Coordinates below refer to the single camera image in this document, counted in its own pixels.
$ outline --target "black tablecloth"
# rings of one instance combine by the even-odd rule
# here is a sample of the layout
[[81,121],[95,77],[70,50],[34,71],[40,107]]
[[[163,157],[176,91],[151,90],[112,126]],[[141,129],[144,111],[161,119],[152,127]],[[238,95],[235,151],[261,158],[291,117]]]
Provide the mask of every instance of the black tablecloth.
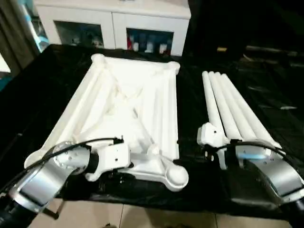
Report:
[[[42,146],[90,67],[90,56],[94,53],[159,62],[174,60],[124,50],[49,46],[0,92],[0,186],[22,170],[25,158]],[[282,218],[250,172],[238,168],[221,171],[216,161],[199,159],[197,129],[208,121],[201,73],[203,70],[226,73],[273,138],[287,153],[304,160],[303,70],[219,57],[175,60],[181,65],[177,75],[180,159],[175,162],[189,173],[187,187],[173,193],[160,183],[106,173],[93,183],[80,176],[71,177],[61,197]]]

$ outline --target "floor tile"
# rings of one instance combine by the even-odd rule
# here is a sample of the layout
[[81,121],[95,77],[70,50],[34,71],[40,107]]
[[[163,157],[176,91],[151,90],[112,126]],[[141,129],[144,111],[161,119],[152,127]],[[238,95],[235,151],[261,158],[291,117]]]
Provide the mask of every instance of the floor tile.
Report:
[[[56,211],[62,200],[55,199],[49,209]],[[39,214],[30,228],[102,228],[110,223],[119,227],[123,210],[122,204],[107,204],[89,201],[67,201],[58,220]]]
[[217,214],[218,228],[291,228],[282,220],[237,217]]
[[212,213],[186,213],[123,206],[120,228],[216,228]]

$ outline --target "glass cabinet door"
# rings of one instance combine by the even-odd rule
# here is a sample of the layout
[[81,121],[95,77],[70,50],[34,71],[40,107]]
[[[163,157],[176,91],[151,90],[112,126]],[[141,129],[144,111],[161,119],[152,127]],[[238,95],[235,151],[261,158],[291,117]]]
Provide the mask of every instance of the glass cabinet door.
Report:
[[54,23],[62,44],[104,48],[100,25],[59,20]]
[[127,46],[129,50],[171,54],[173,32],[127,28]]
[[181,56],[189,20],[113,13],[116,48]]
[[115,48],[111,12],[38,6],[50,43]]

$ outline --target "curtain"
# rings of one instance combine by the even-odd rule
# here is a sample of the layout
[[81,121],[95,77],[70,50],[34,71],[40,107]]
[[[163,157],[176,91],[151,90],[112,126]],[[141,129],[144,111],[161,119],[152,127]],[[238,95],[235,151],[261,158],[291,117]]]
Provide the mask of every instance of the curtain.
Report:
[[0,0],[0,53],[12,76],[39,54],[17,0]]

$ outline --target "white cabinet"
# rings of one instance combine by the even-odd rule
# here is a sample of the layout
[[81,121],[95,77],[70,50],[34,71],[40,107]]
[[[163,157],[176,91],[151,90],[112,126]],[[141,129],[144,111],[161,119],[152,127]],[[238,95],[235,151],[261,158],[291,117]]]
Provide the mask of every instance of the white cabinet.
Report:
[[115,48],[110,12],[48,6],[38,6],[37,10],[52,44],[90,46],[99,42],[97,45],[104,48]]
[[50,43],[181,56],[187,0],[35,0]]

